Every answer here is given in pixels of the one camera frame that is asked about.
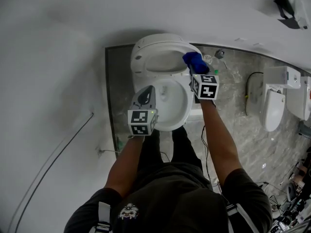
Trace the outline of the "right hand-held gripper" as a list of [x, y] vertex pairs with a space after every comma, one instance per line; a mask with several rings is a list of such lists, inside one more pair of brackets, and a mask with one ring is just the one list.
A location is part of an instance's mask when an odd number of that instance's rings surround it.
[[216, 100], [219, 91], [219, 76], [194, 73], [189, 66], [190, 88], [199, 100]]

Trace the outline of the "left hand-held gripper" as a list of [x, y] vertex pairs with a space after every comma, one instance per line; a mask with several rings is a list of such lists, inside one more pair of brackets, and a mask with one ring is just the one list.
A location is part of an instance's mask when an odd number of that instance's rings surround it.
[[152, 85], [135, 93], [128, 110], [128, 126], [132, 136], [150, 136], [157, 123], [156, 90]]

